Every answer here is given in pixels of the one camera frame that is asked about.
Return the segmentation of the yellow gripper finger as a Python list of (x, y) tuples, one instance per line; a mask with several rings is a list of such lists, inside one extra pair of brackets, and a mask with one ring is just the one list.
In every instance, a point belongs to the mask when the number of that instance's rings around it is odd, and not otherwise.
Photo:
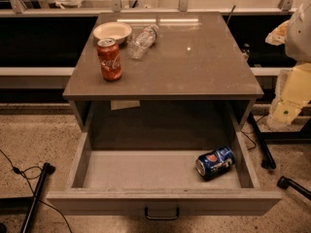
[(301, 110), (297, 104), (276, 101), (272, 103), (271, 118), (275, 123), (291, 124)]
[(274, 28), (265, 38), (269, 45), (280, 46), (285, 43), (289, 22), (286, 20)]

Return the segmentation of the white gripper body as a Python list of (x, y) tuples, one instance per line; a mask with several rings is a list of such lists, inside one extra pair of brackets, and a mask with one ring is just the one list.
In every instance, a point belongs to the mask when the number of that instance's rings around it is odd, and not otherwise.
[(281, 108), (302, 109), (311, 100), (311, 64), (295, 65), (279, 76)]

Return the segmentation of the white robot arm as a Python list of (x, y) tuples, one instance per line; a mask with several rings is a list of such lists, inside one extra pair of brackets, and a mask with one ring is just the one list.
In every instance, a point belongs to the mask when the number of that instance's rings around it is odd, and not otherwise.
[(305, 0), (289, 20), (270, 32), (265, 42), (285, 45), (285, 53), (296, 61), (290, 71), (282, 70), (277, 78), (268, 124), (282, 127), (291, 124), (311, 101), (311, 0)]

